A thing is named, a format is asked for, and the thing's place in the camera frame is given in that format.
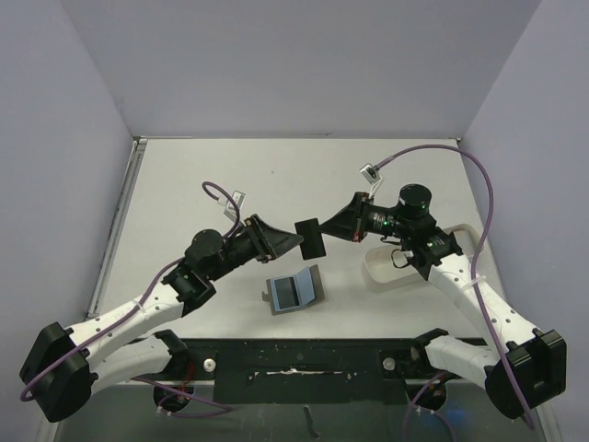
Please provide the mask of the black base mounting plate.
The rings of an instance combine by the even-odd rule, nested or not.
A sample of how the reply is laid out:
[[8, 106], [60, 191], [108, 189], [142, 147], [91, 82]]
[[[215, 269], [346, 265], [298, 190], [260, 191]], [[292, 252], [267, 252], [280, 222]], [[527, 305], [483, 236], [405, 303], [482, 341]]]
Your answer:
[[406, 383], [435, 374], [413, 339], [184, 339], [185, 361], [153, 380], [213, 384], [222, 404], [406, 401]]

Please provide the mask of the aluminium rail frame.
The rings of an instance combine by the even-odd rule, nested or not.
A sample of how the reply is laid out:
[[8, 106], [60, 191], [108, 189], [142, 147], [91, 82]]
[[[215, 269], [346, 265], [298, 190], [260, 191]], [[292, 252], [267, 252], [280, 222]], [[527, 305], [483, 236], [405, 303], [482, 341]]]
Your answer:
[[112, 265], [114, 263], [114, 258], [116, 256], [120, 242], [121, 233], [123, 230], [125, 218], [128, 213], [129, 205], [131, 199], [133, 198], [133, 190], [143, 162], [147, 143], [148, 139], [145, 137], [134, 137], [133, 139], [133, 146], [124, 173], [121, 191], [116, 203], [114, 216], [110, 224], [107, 245], [102, 256], [102, 261], [98, 271], [98, 278], [94, 285], [84, 320], [93, 320], [100, 313], [106, 287], [110, 279]]

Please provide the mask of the grey card holder wallet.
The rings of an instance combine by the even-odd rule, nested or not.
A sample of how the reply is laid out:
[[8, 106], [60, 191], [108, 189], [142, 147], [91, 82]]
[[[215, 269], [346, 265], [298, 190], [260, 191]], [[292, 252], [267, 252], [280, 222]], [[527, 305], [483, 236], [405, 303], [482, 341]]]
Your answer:
[[325, 300], [325, 290], [317, 264], [300, 272], [266, 281], [261, 298], [268, 303], [273, 316], [292, 313], [315, 306]]

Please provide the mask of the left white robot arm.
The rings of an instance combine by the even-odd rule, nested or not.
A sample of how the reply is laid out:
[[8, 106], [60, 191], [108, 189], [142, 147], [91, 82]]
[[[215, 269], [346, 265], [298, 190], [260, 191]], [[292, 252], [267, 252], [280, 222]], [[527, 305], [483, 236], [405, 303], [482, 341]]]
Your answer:
[[44, 327], [20, 370], [20, 399], [35, 401], [55, 423], [119, 382], [153, 374], [183, 378], [192, 363], [188, 347], [158, 326], [202, 307], [215, 293], [214, 281], [236, 268], [274, 261], [303, 241], [257, 215], [230, 238], [213, 229], [198, 232], [184, 256], [160, 270], [141, 296], [93, 320]]

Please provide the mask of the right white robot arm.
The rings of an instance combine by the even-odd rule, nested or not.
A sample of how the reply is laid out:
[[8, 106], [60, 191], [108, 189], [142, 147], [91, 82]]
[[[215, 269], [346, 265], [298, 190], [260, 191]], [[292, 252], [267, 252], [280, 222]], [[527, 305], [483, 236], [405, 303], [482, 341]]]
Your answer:
[[517, 313], [474, 269], [456, 237], [430, 214], [430, 190], [404, 186], [393, 207], [381, 207], [365, 192], [319, 226], [321, 233], [360, 242], [366, 235], [395, 238], [407, 263], [439, 289], [480, 333], [487, 349], [443, 331], [424, 335], [410, 353], [423, 377], [444, 370], [483, 388], [503, 415], [515, 419], [566, 389], [567, 345], [556, 331], [542, 331]]

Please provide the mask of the white plastic tray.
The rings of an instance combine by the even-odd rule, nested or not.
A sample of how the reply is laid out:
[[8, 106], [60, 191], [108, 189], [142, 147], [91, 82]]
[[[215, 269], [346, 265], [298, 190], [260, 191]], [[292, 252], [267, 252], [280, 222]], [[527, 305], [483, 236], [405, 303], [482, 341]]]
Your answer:
[[[467, 224], [445, 228], [444, 232], [455, 234], [457, 244], [471, 260], [480, 240], [479, 232]], [[393, 255], [399, 255], [399, 252], [393, 252], [397, 248], [398, 246], [393, 245], [381, 246], [364, 255], [363, 276], [371, 291], [380, 293], [423, 282], [413, 267], [399, 269], [393, 265]]]

